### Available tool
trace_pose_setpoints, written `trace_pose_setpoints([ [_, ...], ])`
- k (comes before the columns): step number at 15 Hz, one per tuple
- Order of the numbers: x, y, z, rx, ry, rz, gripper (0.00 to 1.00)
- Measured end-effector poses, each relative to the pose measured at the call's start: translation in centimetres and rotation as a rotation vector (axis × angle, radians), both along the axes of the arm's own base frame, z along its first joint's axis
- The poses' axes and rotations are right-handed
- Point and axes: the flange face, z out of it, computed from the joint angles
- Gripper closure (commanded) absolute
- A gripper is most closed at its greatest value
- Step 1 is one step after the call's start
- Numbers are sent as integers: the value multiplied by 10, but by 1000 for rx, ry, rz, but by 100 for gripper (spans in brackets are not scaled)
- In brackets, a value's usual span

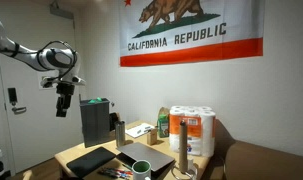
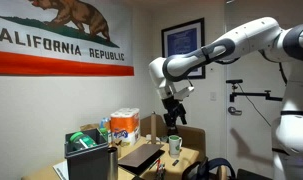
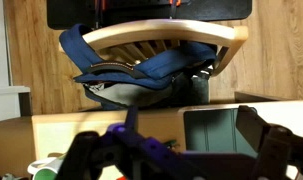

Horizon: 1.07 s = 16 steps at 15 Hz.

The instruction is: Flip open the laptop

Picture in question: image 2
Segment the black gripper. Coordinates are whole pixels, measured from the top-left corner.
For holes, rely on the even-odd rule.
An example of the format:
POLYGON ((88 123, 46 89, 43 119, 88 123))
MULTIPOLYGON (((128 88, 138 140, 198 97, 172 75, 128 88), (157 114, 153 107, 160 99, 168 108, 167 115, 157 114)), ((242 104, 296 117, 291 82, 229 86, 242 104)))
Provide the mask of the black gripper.
POLYGON ((167 99, 163 99, 162 103, 167 112, 164 114, 164 119, 167 124, 167 136, 172 134, 178 135, 178 128, 176 126, 177 118, 181 119, 183 124, 186 124, 186 111, 182 103, 178 100, 175 100, 173 97, 169 97, 167 99))

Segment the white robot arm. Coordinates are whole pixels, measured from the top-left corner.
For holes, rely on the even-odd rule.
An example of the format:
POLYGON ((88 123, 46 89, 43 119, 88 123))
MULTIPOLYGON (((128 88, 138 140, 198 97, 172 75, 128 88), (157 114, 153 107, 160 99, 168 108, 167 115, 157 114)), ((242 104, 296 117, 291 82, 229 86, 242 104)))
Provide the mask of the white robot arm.
POLYGON ((148 70, 167 110, 168 133, 177 132, 176 120, 185 118, 181 101, 194 91, 192 85, 178 91, 176 82, 186 79, 194 69, 212 62, 233 63, 254 51, 268 61, 291 65, 280 118, 272 124, 273 179, 303 180, 303 24, 283 29, 274 18, 262 17, 187 54, 153 60, 148 70))

